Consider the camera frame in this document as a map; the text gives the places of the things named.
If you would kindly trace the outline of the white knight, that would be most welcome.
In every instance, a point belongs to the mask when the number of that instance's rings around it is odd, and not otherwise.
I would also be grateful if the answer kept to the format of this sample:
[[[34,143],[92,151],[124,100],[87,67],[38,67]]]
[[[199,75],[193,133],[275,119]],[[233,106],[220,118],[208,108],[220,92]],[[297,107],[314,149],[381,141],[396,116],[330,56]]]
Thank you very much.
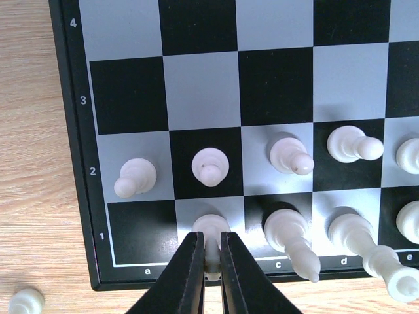
[[[219,215],[201,216],[192,226],[193,232],[204,235],[204,273],[209,281],[218,281],[221,277],[221,233],[229,232],[228,222]]]

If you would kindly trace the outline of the white rook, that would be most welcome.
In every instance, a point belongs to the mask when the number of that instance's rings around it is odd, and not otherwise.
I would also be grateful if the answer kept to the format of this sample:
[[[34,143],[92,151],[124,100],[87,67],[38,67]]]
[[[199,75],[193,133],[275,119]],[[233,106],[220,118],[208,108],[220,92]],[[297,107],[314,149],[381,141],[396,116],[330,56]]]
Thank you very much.
[[[8,314],[41,314],[44,306],[44,296],[38,290],[26,288],[10,299]]]

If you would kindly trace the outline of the white chess queen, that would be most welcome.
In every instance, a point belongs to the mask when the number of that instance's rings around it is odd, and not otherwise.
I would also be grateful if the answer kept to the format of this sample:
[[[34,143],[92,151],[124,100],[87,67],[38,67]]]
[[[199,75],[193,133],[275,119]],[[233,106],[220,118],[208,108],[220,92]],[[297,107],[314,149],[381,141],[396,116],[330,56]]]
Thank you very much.
[[[328,238],[339,250],[362,257],[364,270],[381,278],[388,294],[398,302],[418,299],[418,270],[404,266],[389,246],[377,245],[372,238],[373,227],[357,214],[343,214],[329,226]]]

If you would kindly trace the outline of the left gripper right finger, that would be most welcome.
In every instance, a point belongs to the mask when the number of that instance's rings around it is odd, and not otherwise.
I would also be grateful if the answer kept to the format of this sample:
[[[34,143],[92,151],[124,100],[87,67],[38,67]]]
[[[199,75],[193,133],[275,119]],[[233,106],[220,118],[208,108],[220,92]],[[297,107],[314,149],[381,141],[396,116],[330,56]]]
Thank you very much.
[[[221,233],[224,313],[300,313],[264,274],[235,232]]]

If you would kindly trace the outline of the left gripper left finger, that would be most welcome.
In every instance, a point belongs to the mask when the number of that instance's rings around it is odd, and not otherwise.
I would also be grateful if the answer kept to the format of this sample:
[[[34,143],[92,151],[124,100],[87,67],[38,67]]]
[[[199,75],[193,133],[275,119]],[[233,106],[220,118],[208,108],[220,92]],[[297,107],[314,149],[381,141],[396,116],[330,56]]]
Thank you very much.
[[[204,235],[190,232],[157,282],[129,313],[204,312]]]

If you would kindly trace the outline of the white chess king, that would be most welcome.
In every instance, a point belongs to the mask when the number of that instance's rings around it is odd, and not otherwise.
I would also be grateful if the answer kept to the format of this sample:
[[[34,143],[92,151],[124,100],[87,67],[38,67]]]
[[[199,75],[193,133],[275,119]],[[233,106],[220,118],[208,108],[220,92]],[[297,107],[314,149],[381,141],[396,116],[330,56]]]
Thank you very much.
[[[419,201],[412,201],[399,211],[396,226],[400,233],[410,242],[419,244],[418,235]]]

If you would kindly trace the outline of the white chess piece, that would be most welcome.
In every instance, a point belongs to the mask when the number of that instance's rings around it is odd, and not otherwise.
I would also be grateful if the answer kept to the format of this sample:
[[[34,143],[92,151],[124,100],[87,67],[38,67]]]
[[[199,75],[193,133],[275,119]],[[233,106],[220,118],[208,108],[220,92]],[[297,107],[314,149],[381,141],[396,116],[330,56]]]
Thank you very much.
[[[114,191],[120,198],[130,198],[135,194],[150,191],[157,180],[155,166],[144,158],[132,158],[121,167]]]
[[[307,238],[308,223],[297,211],[279,209],[268,216],[264,224],[268,244],[290,259],[295,273],[313,283],[319,281],[320,259]]]
[[[356,126],[341,126],[331,132],[327,140],[327,150],[337,161],[352,163],[357,160],[377,160],[384,153],[383,142],[368,137]]]
[[[397,165],[407,173],[419,174],[419,138],[413,138],[405,141],[397,149]]]
[[[192,159],[191,169],[204,186],[217,186],[228,174],[230,165],[227,155],[217,148],[204,148]]]

